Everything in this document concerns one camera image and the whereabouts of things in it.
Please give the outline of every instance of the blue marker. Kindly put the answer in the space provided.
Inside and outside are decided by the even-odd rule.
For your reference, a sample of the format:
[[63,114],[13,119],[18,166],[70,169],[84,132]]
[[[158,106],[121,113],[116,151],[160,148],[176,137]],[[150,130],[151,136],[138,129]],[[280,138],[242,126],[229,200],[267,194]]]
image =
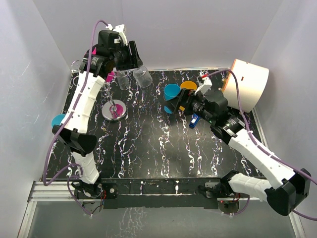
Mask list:
[[197,116],[196,114],[193,114],[193,118],[192,118],[192,120],[189,123],[189,127],[190,128],[194,128],[197,125],[199,119],[200,119],[199,116]]

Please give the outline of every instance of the blue bowl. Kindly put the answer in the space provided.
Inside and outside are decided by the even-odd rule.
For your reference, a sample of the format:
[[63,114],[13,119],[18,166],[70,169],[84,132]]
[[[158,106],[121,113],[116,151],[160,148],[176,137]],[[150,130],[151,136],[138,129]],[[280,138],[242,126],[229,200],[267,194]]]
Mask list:
[[175,98],[179,92],[180,92],[180,87],[177,84],[168,84],[164,88],[164,98],[166,101],[169,101],[173,98]]
[[59,114],[56,117],[54,117],[52,122],[51,122],[52,128],[54,125],[60,125],[61,121],[64,119],[65,116],[66,116],[66,114]]

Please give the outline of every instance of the black marble tabletop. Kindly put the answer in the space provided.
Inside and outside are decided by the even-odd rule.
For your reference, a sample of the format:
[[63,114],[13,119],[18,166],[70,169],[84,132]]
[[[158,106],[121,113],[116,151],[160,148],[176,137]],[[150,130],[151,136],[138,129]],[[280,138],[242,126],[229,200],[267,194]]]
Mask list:
[[[188,124],[191,116],[168,115],[161,103],[164,87],[170,83],[191,80],[197,83],[197,76],[213,70],[171,70],[150,71],[153,83],[140,88],[129,76],[131,88],[120,90],[116,81],[110,84],[114,99],[126,103],[128,115],[120,122],[108,122],[102,116],[102,106],[107,102],[100,92],[94,105],[88,133],[97,137],[94,150],[97,169],[102,178],[220,178],[230,170],[238,170],[249,176],[262,174],[239,152],[217,139],[210,124],[200,120],[194,129]],[[213,88],[222,86],[224,74],[214,76]],[[64,111],[69,107],[75,91],[70,84]],[[239,112],[230,109],[239,116]],[[255,120],[246,114],[250,128],[259,138]],[[69,163],[74,162],[70,151],[61,143],[54,145],[48,167],[48,178]],[[69,168],[59,176],[66,179],[78,170]]]

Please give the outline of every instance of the paper roll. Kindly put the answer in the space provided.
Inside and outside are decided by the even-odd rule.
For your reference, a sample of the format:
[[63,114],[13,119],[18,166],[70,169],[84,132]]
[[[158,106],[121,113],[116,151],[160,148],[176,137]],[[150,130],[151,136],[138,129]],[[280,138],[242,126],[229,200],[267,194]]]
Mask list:
[[[231,70],[237,77],[241,106],[244,112],[250,112],[260,99],[266,86],[268,69],[235,59]],[[238,108],[236,84],[232,74],[224,81],[222,92],[228,100],[228,106]]]

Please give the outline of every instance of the gray floor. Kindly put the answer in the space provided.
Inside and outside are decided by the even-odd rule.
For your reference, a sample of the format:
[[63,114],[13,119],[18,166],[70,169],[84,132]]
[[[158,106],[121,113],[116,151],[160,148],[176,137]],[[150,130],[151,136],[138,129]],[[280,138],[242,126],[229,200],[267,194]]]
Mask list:
[[203,208],[102,210],[90,219],[74,202],[38,202],[29,238],[294,238],[290,219],[252,200],[230,219]]

